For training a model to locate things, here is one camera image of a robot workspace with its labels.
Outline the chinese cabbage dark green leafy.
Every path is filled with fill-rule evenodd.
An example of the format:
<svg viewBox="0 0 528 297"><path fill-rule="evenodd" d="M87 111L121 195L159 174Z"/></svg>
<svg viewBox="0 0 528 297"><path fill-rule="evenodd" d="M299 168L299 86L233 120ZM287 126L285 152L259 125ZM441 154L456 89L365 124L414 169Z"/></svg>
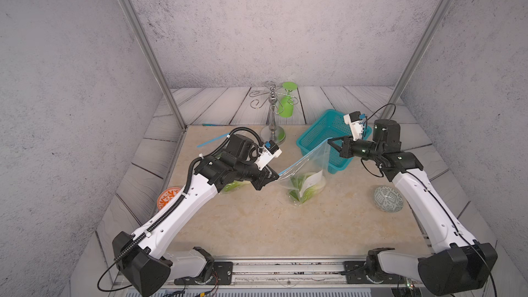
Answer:
<svg viewBox="0 0 528 297"><path fill-rule="evenodd" d="M233 181L230 184L226 184L221 190L221 194L227 194L239 190L240 188L250 185L249 181Z"/></svg>

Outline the clear zipper bag blue seal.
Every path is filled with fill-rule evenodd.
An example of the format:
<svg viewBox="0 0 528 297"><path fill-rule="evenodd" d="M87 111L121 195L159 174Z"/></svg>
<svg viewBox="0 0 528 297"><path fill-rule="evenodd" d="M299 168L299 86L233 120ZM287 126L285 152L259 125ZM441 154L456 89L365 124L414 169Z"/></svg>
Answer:
<svg viewBox="0 0 528 297"><path fill-rule="evenodd" d="M222 142L222 141L225 141L227 140L228 138L230 137L230 134L229 133L225 133L224 135L221 135L221 136L218 136L218 137L215 137L207 142L204 142L202 144L199 144L197 145L197 148L202 148L202 147L205 147L209 144L212 144L212 143L215 143L215 142Z"/></svg>

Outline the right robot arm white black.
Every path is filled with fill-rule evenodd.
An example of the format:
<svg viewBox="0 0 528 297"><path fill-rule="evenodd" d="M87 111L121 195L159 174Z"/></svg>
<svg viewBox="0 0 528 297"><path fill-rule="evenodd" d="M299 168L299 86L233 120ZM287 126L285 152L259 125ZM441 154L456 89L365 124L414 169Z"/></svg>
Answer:
<svg viewBox="0 0 528 297"><path fill-rule="evenodd" d="M376 120L373 139L363 139L367 118L359 112L344 116L351 133L329 139L341 158L375 162L410 205L428 235L433 254L428 257L396 252L391 247L370 250L363 271L373 283L390 274L419 281L434 295L479 290L492 278L498 254L490 243L480 243L456 218L410 152L402 151L400 125Z"/></svg>

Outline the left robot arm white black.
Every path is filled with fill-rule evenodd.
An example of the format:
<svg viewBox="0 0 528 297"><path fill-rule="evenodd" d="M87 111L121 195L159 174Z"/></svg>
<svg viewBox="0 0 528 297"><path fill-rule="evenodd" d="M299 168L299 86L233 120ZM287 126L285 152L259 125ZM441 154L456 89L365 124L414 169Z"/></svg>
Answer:
<svg viewBox="0 0 528 297"><path fill-rule="evenodd" d="M233 129L211 153L189 165L183 189L150 220L131 234L113 240L116 267L141 296L154 295L168 280L194 279L207 283L214 257L201 247L169 254L168 247L198 210L228 184L250 182L260 191L278 180L269 163L282 151L247 127Z"/></svg>

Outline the teal plastic basket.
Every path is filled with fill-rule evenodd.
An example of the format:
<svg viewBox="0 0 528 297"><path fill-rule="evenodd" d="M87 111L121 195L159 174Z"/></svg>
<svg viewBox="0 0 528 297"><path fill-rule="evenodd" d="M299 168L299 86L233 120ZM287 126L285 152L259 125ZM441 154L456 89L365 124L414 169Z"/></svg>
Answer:
<svg viewBox="0 0 528 297"><path fill-rule="evenodd" d="M367 137L367 115L360 111L344 114L328 109L296 141L302 158L291 167L295 174L320 170L335 174L345 170L354 157L369 160L372 143Z"/></svg>

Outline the green plastic cup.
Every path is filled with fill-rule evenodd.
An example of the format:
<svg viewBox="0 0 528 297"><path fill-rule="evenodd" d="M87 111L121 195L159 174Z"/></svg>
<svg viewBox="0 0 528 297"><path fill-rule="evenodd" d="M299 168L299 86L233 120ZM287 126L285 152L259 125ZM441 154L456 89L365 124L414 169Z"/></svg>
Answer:
<svg viewBox="0 0 528 297"><path fill-rule="evenodd" d="M282 88L285 93L282 99L280 99L280 108L282 110L279 115L283 118L290 118L293 115L294 106L298 103L297 97L293 94L298 89L298 86L294 82L284 82Z"/></svg>

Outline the silver metal cup stand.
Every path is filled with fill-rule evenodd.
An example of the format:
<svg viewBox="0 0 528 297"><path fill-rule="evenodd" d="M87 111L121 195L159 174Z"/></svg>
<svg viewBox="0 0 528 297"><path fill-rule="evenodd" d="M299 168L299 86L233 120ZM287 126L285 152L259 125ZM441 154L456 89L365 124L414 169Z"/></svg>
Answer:
<svg viewBox="0 0 528 297"><path fill-rule="evenodd" d="M269 104L268 125L261 130L260 136L265 141L273 140L276 144L281 144L285 141L286 133L276 122L276 116L279 116L282 110L280 100L285 92L282 86L278 87L274 81L265 82L265 87L266 90L250 92L250 107L260 109L265 103Z"/></svg>

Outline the orange patterned bowl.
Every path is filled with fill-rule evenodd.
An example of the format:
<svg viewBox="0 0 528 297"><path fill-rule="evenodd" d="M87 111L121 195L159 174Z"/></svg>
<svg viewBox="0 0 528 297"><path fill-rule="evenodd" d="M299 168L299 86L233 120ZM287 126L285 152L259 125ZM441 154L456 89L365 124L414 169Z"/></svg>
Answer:
<svg viewBox="0 0 528 297"><path fill-rule="evenodd" d="M181 186L174 186L163 191L157 199L156 206L158 210L162 210L174 197L178 196L181 191Z"/></svg>

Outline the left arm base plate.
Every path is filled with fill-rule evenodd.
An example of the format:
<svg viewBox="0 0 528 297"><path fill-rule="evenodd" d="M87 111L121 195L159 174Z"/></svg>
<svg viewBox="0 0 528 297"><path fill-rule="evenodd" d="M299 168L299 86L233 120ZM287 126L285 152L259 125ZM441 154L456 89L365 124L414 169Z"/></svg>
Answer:
<svg viewBox="0 0 528 297"><path fill-rule="evenodd" d="M232 283L234 263L230 261L214 261L207 265L199 276L175 279L175 285L186 286L215 286L230 285Z"/></svg>

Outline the right aluminium corner post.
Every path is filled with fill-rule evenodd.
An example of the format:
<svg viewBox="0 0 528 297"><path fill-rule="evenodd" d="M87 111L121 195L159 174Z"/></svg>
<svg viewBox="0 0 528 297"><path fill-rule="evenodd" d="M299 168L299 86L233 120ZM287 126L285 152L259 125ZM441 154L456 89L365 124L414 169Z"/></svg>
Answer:
<svg viewBox="0 0 528 297"><path fill-rule="evenodd" d="M406 64L401 76L398 78L396 85L393 88L393 92L389 97L388 103L393 103L396 105L397 99L403 94L406 86L411 80L416 68L419 65L420 60L423 55L426 53L431 41L433 40L434 34L441 25L441 22L444 20L444 17L447 15L452 3L454 0L439 0L436 8L433 10L433 13L426 25L423 34Z"/></svg>

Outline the aluminium corner post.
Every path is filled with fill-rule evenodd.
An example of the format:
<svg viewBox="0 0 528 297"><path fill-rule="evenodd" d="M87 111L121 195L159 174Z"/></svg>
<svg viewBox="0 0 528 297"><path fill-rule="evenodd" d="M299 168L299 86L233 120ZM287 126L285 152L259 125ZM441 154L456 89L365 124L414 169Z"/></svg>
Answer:
<svg viewBox="0 0 528 297"><path fill-rule="evenodd" d="M419 65L420 60L423 55L426 53L431 41L433 40L434 34L441 25L441 22L444 20L444 17L447 15L452 3L454 0L439 0L436 8L433 10L433 13L426 25L423 34L406 64L401 76L398 78L396 85L393 88L393 92L389 97L388 103L393 103L396 105L397 99L403 94L406 86L411 80L416 68Z"/></svg>
<svg viewBox="0 0 528 297"><path fill-rule="evenodd" d="M144 28L142 27L142 24L133 6L132 1L118 0L118 2L125 14L126 20L128 21L129 25L133 30L133 33L136 37L136 40L140 46L143 55L147 59L147 63L151 68L153 76L156 82L158 83L165 100L167 101L171 113L174 115L179 127L185 131L187 125L184 122L184 118L182 117L182 114L180 113L176 101L174 100L173 94L169 89L169 85L163 74L162 68L154 54L153 48L151 47L151 44L147 38Z"/></svg>

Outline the aluminium rail frame front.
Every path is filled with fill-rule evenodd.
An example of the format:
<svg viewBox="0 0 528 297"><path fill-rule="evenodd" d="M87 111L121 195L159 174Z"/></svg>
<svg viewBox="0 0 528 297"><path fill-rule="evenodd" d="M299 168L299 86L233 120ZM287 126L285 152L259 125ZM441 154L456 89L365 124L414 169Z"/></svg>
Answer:
<svg viewBox="0 0 528 297"><path fill-rule="evenodd" d="M239 259L231 261L234 263L232 283L230 285L215 285L215 286L186 286L175 285L175 279L167 279L155 287L148 286L147 288L137 288L134 285L127 287L127 290L134 289L140 296L168 296L170 293L166 290L169 287L181 287L177 295L182 295L189 292L192 288L205 289L205 296L212 296L221 286L226 287L286 287L301 288L301 287L328 287L339 288L343 285L347 287L366 287L372 285L374 287L390 287L394 296L423 296L427 289L417 280L406 278L403 285L386 285L386 284L347 284L345 276L338 272L344 269L343 263L345 261L359 261L359 260L345 260L345 259L315 259L315 260L301 260L301 259ZM371 269L369 261L365 261L367 265L367 273ZM176 279L181 279L190 276L179 276Z"/></svg>

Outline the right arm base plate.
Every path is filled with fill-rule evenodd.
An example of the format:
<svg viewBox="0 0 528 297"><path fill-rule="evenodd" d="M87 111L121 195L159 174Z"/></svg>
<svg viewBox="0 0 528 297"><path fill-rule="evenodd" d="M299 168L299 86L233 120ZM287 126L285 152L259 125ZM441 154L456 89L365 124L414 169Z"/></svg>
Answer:
<svg viewBox="0 0 528 297"><path fill-rule="evenodd" d="M345 261L344 269L338 273L345 276L347 284L403 285L405 279L395 274L368 274L365 261Z"/></svg>

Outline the left aluminium corner post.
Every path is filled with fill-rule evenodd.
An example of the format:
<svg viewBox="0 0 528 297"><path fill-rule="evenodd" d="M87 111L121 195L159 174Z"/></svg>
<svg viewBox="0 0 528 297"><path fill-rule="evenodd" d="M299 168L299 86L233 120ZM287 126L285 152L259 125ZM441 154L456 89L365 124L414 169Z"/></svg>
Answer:
<svg viewBox="0 0 528 297"><path fill-rule="evenodd" d="M171 113L174 115L179 127L185 131L187 125L184 122L184 118L182 117L182 114L180 113L176 101L174 100L173 94L169 89L169 85L163 74L162 68L154 54L153 48L151 47L151 44L147 38L144 28L142 27L142 24L133 6L132 1L118 0L118 2L125 14L126 20L128 21L129 25L133 30L133 33L136 37L136 40L140 46L143 55L147 59L147 63L151 68L153 76L156 82L158 83L165 100L167 101Z"/></svg>

